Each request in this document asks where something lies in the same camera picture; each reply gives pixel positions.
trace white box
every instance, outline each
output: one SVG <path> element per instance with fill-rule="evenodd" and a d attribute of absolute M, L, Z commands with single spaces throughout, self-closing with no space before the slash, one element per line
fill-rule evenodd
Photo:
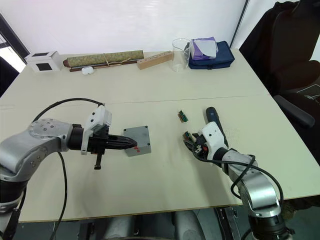
<path fill-rule="evenodd" d="M 24 59 L 36 73 L 60 71 L 63 65 L 57 51 L 31 53 Z"/>

